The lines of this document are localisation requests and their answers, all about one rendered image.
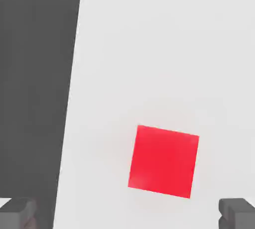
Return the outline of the small red cube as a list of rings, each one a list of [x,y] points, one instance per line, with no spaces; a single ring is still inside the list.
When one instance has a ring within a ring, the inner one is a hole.
[[[199,136],[139,125],[128,187],[190,198]]]

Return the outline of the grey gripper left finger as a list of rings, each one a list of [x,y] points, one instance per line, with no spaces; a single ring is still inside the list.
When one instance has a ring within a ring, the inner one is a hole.
[[[36,201],[12,198],[0,208],[0,229],[37,229]]]

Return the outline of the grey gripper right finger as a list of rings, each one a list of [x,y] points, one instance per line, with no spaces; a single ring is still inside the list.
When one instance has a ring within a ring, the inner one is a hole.
[[[255,207],[243,198],[219,200],[219,229],[255,229]]]

